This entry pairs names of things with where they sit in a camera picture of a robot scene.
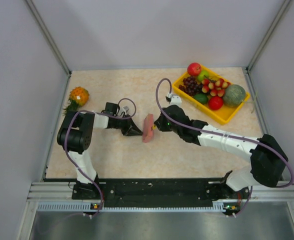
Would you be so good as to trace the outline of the pink express box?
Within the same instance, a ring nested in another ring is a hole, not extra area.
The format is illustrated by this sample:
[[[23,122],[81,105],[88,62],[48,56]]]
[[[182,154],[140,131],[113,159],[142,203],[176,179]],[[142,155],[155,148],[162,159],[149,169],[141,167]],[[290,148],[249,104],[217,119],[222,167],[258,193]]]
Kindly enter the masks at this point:
[[[149,113],[143,120],[142,142],[149,143],[154,137],[154,115]]]

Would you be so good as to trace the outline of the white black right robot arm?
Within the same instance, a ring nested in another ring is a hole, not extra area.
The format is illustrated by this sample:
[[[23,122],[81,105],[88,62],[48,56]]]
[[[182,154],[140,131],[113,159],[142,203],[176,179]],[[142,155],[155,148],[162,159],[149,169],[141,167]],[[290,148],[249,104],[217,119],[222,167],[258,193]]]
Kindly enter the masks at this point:
[[[176,133],[187,143],[217,148],[249,162],[223,177],[220,192],[226,198],[232,198],[249,186],[279,187],[288,158],[271,135],[254,138],[229,133],[206,121],[190,119],[177,105],[162,108],[154,125],[161,132]]]

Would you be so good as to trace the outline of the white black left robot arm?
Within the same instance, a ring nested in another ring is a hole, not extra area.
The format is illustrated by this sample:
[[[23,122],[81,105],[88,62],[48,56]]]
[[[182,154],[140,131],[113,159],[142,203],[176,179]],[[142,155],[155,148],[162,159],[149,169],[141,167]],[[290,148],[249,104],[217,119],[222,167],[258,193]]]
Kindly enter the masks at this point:
[[[125,137],[141,136],[143,132],[132,120],[127,106],[107,102],[100,113],[66,110],[57,134],[57,143],[67,151],[77,173],[74,191],[83,190],[89,198],[101,191],[99,177],[93,167],[88,148],[94,129],[120,130]]]

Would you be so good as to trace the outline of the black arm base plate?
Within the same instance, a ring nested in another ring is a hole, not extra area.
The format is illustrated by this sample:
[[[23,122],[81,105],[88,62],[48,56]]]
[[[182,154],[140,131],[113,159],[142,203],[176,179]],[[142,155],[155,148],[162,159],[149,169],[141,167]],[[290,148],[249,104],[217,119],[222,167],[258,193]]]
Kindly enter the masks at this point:
[[[247,199],[249,189],[233,191],[219,178],[101,178],[96,185],[77,181],[74,200],[104,200],[110,208],[211,207],[213,201],[237,204]]]

